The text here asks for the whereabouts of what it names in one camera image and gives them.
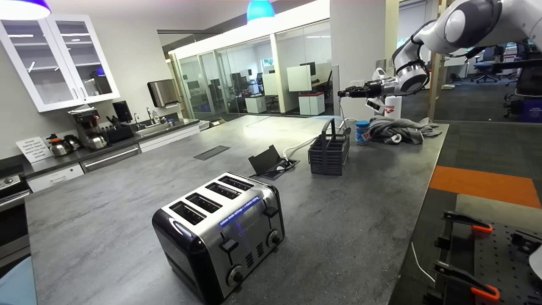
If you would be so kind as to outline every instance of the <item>orange surface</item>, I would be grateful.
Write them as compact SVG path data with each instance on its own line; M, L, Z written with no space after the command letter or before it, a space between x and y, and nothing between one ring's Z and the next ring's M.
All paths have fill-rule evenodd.
M541 208L531 177L438 165L431 187Z

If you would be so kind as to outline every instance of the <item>black basket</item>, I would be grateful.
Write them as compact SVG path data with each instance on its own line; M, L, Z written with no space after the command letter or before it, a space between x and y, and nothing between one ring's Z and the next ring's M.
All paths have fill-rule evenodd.
M336 120L326 123L322 133L309 148L312 172L343 176L343 165L349 157L349 147L349 131L338 133Z

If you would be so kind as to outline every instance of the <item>gray countertop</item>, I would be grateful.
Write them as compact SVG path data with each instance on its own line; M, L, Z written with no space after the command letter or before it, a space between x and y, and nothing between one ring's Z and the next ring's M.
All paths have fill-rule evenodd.
M99 157L99 155L104 155L104 153L109 153L109 152L114 152L114 150L119 150L119 148L124 148L124 147L129 147L129 145L134 145L141 140L146 140L146 138L151 138L151 137L158 137L158 135L163 135L163 133L168 133L168 131L175 131L175 130L180 130L180 128L187 128L190 125L195 125L199 123L200 120L197 118L187 118L183 120L182 123L168 128L168 130L161 130L161 131L155 131L155 133L146 133L146 135L134 135L131 138L126 138L126 140L121 140L121 142L116 142L116 143L111 143L100 150L89 150L89 148L80 148L80 150L75 150L68 155L63 155L63 157L48 157L48 159L43 159L43 160L38 160L38 162L26 162L24 165L24 176L26 177L33 177L36 174L43 174L43 172L48 172L48 170L55 170L58 167L63 167L63 165L70 165L70 164L75 164L75 162L82 162L82 160L87 160L87 159L94 159L94 157Z
M29 196L39 303L200 303L170 269L153 213L221 172L251 176L250 155L299 145L324 123L248 115ZM312 174L300 148L273 182L287 240L226 303L388 303L444 137L353 145L341 177ZM216 145L231 148L194 157Z

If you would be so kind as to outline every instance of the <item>toaster slot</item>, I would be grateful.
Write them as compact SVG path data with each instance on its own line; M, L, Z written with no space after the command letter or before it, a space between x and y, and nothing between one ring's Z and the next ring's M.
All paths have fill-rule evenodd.
M236 177L233 177L233 176L222 176L219 181L222 181L222 182L226 182L226 184L231 184L231 186L234 186L234 187L244 189L244 191L248 191L248 189L251 189L251 187L255 186L255 184L251 184L251 182L236 179Z
M180 201L177 204L172 206L173 211L177 211L180 216L183 216L187 221L197 225L200 223L205 214L197 211L195 208L192 208L190 204Z
M204 209L207 209L211 213L217 211L219 208L222 208L222 204L219 204L217 201L214 201L214 199L211 199L211 198L207 198L207 196L204 196L200 192L194 192L194 194L187 196L187 199L195 203L195 204L199 204L200 208L204 208Z
M239 196L239 191L234 191L233 187L228 187L228 186L219 184L219 182L211 182L205 187L212 189L216 192L221 192L222 196L231 198L231 199Z

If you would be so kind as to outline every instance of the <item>toaster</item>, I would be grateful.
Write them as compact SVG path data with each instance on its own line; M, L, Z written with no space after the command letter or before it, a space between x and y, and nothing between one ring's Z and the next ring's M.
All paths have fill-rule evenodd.
M173 270L205 303L221 303L285 238L275 186L222 174L161 206L153 226Z

